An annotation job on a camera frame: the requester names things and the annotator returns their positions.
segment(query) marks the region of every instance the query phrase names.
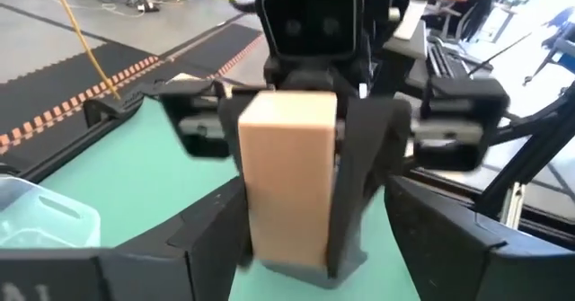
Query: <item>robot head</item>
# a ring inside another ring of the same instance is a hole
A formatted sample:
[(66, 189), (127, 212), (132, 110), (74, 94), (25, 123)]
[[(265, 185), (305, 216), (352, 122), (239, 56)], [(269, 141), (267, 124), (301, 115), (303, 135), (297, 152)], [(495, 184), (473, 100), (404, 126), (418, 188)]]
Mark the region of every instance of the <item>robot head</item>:
[(280, 60), (342, 60), (357, 51), (363, 0), (255, 0), (234, 6), (258, 14), (270, 55)]

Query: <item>desk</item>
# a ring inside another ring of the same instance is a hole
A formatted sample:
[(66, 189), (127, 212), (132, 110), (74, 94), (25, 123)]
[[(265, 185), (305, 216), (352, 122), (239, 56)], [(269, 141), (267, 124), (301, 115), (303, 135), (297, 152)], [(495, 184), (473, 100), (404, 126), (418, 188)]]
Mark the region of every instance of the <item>desk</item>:
[(507, 26), (509, 26), (509, 23), (511, 22), (513, 17), (515, 17), (515, 15), (519, 13), (519, 10), (517, 8), (509, 7), (504, 4), (498, 4), (498, 3), (493, 4), (493, 7), (498, 8), (503, 13), (507, 14), (507, 16), (505, 17), (505, 21), (503, 21), (503, 24), (497, 29), (495, 37), (493, 37), (493, 40), (491, 40), (492, 43), (496, 43), (497, 40), (500, 39), (501, 35), (503, 34)]
[(405, 79), (407, 85), (416, 86), (423, 89), (427, 85), (429, 79), (428, 68), (424, 60), (416, 60), (413, 62), (413, 67)]
[(419, 20), (417, 28), (409, 40), (392, 37), (377, 53), (379, 65), (376, 70), (373, 95), (394, 95), (398, 92), (421, 97), (420, 87), (411, 88), (405, 79), (413, 68), (413, 63), (427, 59), (427, 32), (425, 22)]
[(410, 39), (418, 27), (426, 6), (427, 1), (411, 0), (405, 11), (403, 21), (395, 30), (394, 36), (400, 40)]
[(425, 31), (425, 22), (419, 20), (415, 26), (412, 36), (407, 39), (392, 37), (384, 44), (384, 49), (392, 50), (406, 57), (423, 59), (428, 56), (428, 41)]
[[(130, 120), (40, 185), (96, 208), (102, 245), (114, 247), (174, 217), (234, 176), (229, 159), (186, 156), (160, 104), (144, 99)], [(249, 272), (237, 272), (230, 300), (419, 300), (394, 241), (383, 192), (362, 225), (368, 260), (340, 288), (316, 288), (254, 263)]]

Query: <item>gray floor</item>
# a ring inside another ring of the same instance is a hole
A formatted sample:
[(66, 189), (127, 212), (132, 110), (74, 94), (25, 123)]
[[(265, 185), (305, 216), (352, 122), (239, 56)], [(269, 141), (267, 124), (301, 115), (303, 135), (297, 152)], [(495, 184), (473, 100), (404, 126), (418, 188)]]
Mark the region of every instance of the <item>gray floor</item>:
[[(73, 6), (78, 22), (85, 31), (121, 42), (137, 49), (161, 54), (185, 40), (221, 23), (237, 14), (226, 2), (218, 0), (186, 0), (181, 4), (164, 4), (160, 13), (150, 13), (134, 17), (133, 9), (121, 1), (116, 2), (114, 12), (102, 8), (98, 0), (68, 0)], [(54, 0), (0, 0), (28, 13), (62, 22), (69, 21), (60, 4)], [(260, 23), (254, 16), (247, 16), (238, 23), (259, 29)], [(0, 71), (0, 86), (7, 80), (33, 72), (59, 60), (70, 58), (81, 52), (81, 47), (71, 31), (65, 31), (20, 14), (0, 9), (0, 45), (10, 53), (8, 68)], [(570, 84), (571, 73), (557, 66), (547, 67), (529, 87), (521, 83), (526, 75), (535, 70), (545, 53), (539, 50), (541, 35), (533, 37), (521, 46), (493, 62), (493, 73), (512, 98), (510, 110), (521, 116), (538, 111), (556, 98), (559, 89)], [(93, 47), (101, 45), (98, 40), (89, 40)], [(501, 45), (485, 42), (468, 47), (471, 54), (486, 58)], [(226, 77), (246, 84), (263, 82), (262, 66), (268, 49), (265, 41), (251, 51), (248, 56), (226, 74)], [(408, 98), (414, 105), (417, 101)], [(485, 159), (491, 166), (503, 167), (525, 139), (492, 147)], [(575, 144), (566, 146), (553, 161), (562, 177), (575, 190)], [(456, 181), (461, 181), (479, 189), (484, 189), (497, 176), (494, 167), (483, 167), (473, 173), (441, 173)], [(559, 187), (549, 169), (542, 170), (536, 177), (540, 182)], [(551, 212), (557, 216), (575, 221), (575, 203), (567, 195), (544, 187), (530, 184), (527, 187), (526, 203), (530, 206)]]

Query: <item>person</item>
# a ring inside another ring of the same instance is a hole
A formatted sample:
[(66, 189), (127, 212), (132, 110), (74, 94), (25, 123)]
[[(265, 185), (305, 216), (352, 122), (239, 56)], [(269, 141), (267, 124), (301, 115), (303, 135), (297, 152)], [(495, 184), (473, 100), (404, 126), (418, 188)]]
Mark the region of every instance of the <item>person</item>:
[[(447, 0), (454, 2), (451, 9), (457, 11), (458, 13), (463, 16), (468, 11), (470, 11), (475, 4), (479, 2), (479, 0)], [(440, 14), (428, 14), (421, 17), (423, 21), (425, 21), (428, 28), (441, 30), (443, 28), (443, 24), (445, 22), (446, 17)], [(449, 32), (455, 32), (457, 28), (457, 24), (461, 17), (452, 17), (449, 21)]]

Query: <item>clear plastic box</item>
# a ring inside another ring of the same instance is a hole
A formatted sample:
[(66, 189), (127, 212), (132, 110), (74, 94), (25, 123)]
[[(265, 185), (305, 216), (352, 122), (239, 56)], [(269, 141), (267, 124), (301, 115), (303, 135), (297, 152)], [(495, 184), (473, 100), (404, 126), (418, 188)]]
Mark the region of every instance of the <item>clear plastic box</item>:
[(100, 215), (83, 203), (0, 174), (0, 249), (100, 245)]

